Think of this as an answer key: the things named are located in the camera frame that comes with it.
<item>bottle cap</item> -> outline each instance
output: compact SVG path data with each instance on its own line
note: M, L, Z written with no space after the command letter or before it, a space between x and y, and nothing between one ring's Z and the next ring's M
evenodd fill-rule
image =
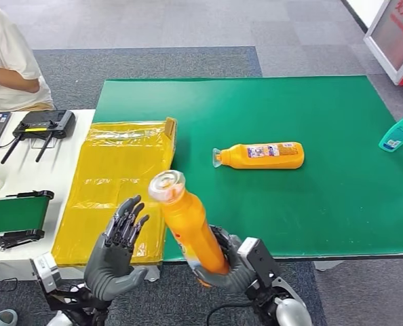
M167 170L150 181L149 195L159 202L174 202L185 191L185 177L176 170Z
M214 148L212 150L212 164L214 165L214 168L217 168L222 164L220 150L217 148Z

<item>yellow label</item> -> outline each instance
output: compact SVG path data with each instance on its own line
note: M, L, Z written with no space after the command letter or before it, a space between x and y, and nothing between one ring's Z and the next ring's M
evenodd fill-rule
M278 152L280 155L295 155L298 153L298 149L293 143L280 143L278 144Z
M25 131L46 131L47 128L29 128L25 129Z

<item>orange plastic bottle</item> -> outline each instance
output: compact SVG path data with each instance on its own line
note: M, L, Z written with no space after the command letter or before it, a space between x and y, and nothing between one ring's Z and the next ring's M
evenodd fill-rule
M183 174L159 173L150 182L149 194L161 203L165 223L191 268L202 265L213 273L229 272L229 264L206 221L203 204L185 189Z
M296 142L238 144L222 151L214 148L212 161L215 168L299 168L304 162L304 149Z

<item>yellow plastic bag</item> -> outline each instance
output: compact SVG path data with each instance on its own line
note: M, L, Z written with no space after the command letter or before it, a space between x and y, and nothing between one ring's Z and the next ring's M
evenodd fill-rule
M52 248L59 266L86 264L116 209L140 194L150 216L135 244L132 263L162 260L165 225L148 193L150 180L170 168L176 121L92 124L82 144L72 188Z

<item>green mat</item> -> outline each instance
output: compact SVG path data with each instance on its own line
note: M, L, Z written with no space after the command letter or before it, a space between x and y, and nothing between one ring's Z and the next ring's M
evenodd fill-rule
M366 76L108 80L94 122L167 116L178 122L173 168L210 223L276 257L403 253L403 147L378 147L394 121ZM213 147L279 141L302 143L305 163L212 166ZM181 258L168 233L165 260Z
M45 196L0 199L0 233L41 229L49 202Z

